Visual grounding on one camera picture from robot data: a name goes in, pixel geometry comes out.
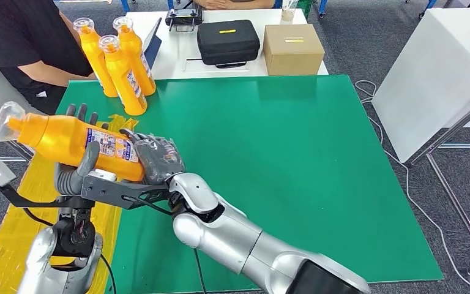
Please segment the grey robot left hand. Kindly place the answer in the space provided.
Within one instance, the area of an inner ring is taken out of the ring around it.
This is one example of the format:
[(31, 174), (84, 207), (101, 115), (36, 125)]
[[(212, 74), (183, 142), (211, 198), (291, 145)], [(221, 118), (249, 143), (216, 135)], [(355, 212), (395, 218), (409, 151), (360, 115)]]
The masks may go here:
[[(84, 121), (88, 106), (82, 103), (76, 109), (75, 104), (70, 104), (67, 108), (66, 115), (74, 116), (80, 121)], [(95, 126), (98, 120), (98, 114), (93, 112), (88, 123)], [(55, 162), (54, 164), (54, 188), (60, 195), (80, 195), (83, 187), (83, 179), (87, 176), (97, 163), (99, 158), (99, 143), (91, 142), (86, 147), (82, 159), (77, 167)]]

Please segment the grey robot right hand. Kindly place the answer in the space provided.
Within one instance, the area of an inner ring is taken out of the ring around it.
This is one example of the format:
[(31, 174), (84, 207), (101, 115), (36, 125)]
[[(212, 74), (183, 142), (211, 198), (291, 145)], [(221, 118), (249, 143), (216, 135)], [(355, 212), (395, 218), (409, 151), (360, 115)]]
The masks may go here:
[(143, 167), (141, 184), (162, 184), (173, 175), (185, 172), (185, 164), (172, 139), (129, 129), (120, 129), (119, 132), (133, 143)]

